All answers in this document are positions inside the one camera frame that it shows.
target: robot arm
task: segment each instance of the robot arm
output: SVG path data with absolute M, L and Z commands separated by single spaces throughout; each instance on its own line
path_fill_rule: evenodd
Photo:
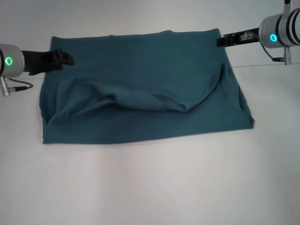
M 282 14 L 265 18 L 259 28 L 226 34 L 217 40 L 217 46 L 230 47 L 260 42 L 266 48 L 283 47 L 284 58 L 272 58 L 273 61 L 292 63 L 290 47 L 300 45 L 300 0 L 285 0 Z
M 10 95 L 5 77 L 14 78 L 22 72 L 29 75 L 62 70 L 63 64 L 75 65 L 73 57 L 61 49 L 51 52 L 21 51 L 15 45 L 0 44 L 0 85 L 4 96 Z

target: folded cloth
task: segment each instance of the folded cloth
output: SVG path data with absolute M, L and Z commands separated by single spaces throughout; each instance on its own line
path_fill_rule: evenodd
M 44 143 L 113 144 L 253 128 L 218 29 L 52 37 L 75 66 L 46 73 Z

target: towel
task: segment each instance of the towel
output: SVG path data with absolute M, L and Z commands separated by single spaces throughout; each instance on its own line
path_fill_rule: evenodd
M 46 73 L 43 143 L 116 144 L 251 129 L 218 29 L 58 38 L 75 66 Z

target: metal rod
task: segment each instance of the metal rod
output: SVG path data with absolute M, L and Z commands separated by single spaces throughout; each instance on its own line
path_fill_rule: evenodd
M 285 65 L 291 65 L 292 57 L 290 53 L 290 47 L 285 47 Z
M 5 81 L 5 77 L 0 76 L 0 82 L 1 82 L 1 90 L 2 90 L 3 96 L 10 95 L 10 90 L 9 90 L 8 84 Z

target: gray cylinder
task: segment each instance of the gray cylinder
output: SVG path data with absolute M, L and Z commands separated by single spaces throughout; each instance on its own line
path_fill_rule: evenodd
M 1 76 L 17 77 L 21 75 L 25 67 L 25 59 L 22 51 L 15 45 L 0 44 L 0 68 L 4 66 Z
M 259 38 L 262 45 L 266 48 L 284 47 L 280 44 L 276 35 L 276 23 L 281 15 L 282 14 L 278 14 L 265 18 L 259 27 Z
M 295 34 L 296 34 L 296 37 L 293 34 L 293 21 L 295 21 Z M 291 34 L 292 40 L 296 44 L 300 45 L 300 41 L 299 41 L 299 38 L 300 38 L 300 16 L 299 16 L 298 10 L 296 10 L 291 16 L 290 23 L 289 23 L 289 32 Z

